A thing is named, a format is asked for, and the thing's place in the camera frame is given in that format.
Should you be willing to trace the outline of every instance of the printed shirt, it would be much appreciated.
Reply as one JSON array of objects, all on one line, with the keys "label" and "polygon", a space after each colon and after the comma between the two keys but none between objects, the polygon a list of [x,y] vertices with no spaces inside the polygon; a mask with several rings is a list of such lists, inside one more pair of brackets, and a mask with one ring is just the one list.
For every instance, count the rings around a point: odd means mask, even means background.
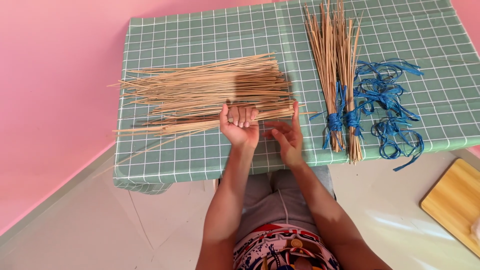
[{"label": "printed shirt", "polygon": [[233,269],[295,269],[300,257],[307,259],[313,270],[340,269],[318,235],[291,224],[266,224],[248,234],[235,246]]}]

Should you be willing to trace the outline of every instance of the loose straw pile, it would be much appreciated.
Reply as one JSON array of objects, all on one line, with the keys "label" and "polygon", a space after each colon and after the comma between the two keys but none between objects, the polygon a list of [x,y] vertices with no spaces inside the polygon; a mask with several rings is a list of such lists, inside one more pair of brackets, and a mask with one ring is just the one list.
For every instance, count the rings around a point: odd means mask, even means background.
[{"label": "loose straw pile", "polygon": [[346,121],[348,127],[348,157],[350,163],[357,163],[363,159],[360,148],[360,126],[357,118],[357,110],[353,96],[353,79],[355,77],[355,63],[358,60],[358,40],[360,34],[360,22],[357,33],[354,36],[353,19],[346,19],[343,2],[337,0],[337,10],[334,13],[334,21],[337,23],[337,66],[338,77],[342,86],[346,86]]},{"label": "loose straw pile", "polygon": [[[322,90],[327,104],[329,115],[340,113],[337,111],[337,89],[336,89],[336,37],[337,24],[330,15],[330,0],[327,0],[326,10],[323,3],[320,4],[321,28],[318,26],[315,14],[310,15],[307,4],[305,4],[306,21],[305,26],[310,40],[310,46],[313,51],[315,63],[317,65],[318,76],[322,84]],[[345,147],[341,130],[332,130],[330,143],[332,150],[340,152]]]},{"label": "loose straw pile", "polygon": [[186,68],[145,68],[129,72],[151,77],[120,81],[129,104],[155,105],[142,128],[115,130],[119,136],[173,135],[219,127],[222,105],[257,108],[256,120],[293,115],[294,99],[286,90],[272,53]]},{"label": "loose straw pile", "polygon": [[[354,21],[345,18],[342,0],[337,0],[336,10],[330,8],[330,0],[327,0],[326,10],[323,2],[320,4],[320,28],[315,14],[310,15],[306,4],[305,10],[305,25],[322,84],[328,114],[338,114],[337,119],[340,118],[340,114],[343,112],[337,111],[342,109],[342,106],[337,106],[338,91],[341,91],[340,97],[345,99],[346,114],[344,117],[347,119],[349,134],[348,156],[350,163],[355,164],[363,159],[359,140],[360,126],[353,96],[353,79],[355,63],[358,59],[357,45],[360,26],[356,35],[354,35]],[[339,90],[336,88],[337,74],[340,83]],[[335,152],[339,152],[345,147],[341,131],[332,131],[330,143],[332,144],[332,150]]]}]

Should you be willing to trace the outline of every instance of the hand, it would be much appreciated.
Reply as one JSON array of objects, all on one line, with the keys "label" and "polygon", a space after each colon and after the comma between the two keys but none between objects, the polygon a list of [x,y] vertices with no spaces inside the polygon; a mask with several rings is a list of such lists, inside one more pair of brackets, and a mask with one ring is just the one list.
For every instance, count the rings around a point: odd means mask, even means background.
[{"label": "hand", "polygon": [[258,110],[253,108],[232,107],[223,104],[220,112],[220,131],[227,137],[232,147],[249,147],[255,149],[258,144],[258,122],[254,121]]},{"label": "hand", "polygon": [[265,126],[271,126],[273,129],[262,134],[269,139],[275,137],[279,142],[282,161],[285,165],[290,167],[290,169],[305,164],[305,161],[301,156],[303,135],[300,130],[299,103],[297,101],[293,103],[293,111],[292,126],[280,121],[265,122]]}]

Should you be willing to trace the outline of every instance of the cutting board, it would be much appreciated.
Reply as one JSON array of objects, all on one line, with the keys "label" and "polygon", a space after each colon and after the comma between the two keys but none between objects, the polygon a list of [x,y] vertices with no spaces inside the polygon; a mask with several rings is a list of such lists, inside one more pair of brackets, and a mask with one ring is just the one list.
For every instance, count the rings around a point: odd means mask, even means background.
[{"label": "cutting board", "polygon": [[420,202],[420,207],[480,257],[470,228],[480,217],[480,172],[457,159]]}]

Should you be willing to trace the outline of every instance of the grid pattern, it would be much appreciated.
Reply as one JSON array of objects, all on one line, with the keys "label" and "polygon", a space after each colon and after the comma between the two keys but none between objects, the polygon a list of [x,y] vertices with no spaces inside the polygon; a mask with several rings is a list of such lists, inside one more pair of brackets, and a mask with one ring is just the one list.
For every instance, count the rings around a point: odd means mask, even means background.
[{"label": "grid pattern", "polygon": [[[317,0],[307,1],[319,12]],[[292,82],[291,92],[305,111],[326,109],[303,24],[303,1],[276,2],[160,18],[133,18],[125,41],[122,77],[127,69],[195,66],[275,52],[279,68]],[[423,77],[406,74],[410,91],[401,103],[419,114],[412,129],[423,136],[425,152],[480,144],[480,64],[469,37],[448,0],[350,0],[348,16],[363,14],[360,60],[402,58],[422,67]],[[120,98],[118,128],[148,121],[147,105]],[[322,149],[325,116],[300,116],[303,156],[309,165],[346,162],[345,152]],[[365,160],[380,158],[379,140],[370,127],[383,112],[363,116]],[[125,136],[117,139],[116,162],[169,137]],[[117,165],[114,184],[148,194],[171,183],[221,177],[230,143],[218,129],[180,138]],[[250,173],[284,168],[279,145],[260,138]]]}]

